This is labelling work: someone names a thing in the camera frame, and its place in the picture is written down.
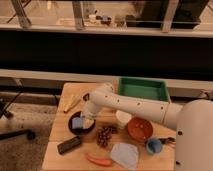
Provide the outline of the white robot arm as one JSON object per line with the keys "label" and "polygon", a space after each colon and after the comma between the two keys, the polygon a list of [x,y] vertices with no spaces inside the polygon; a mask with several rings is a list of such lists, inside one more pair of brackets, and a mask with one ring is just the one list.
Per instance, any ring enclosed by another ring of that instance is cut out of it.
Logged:
{"label": "white robot arm", "polygon": [[213,101],[184,106],[118,95],[105,83],[89,92],[82,115],[94,120],[103,107],[127,112],[176,132],[174,171],[213,171]]}

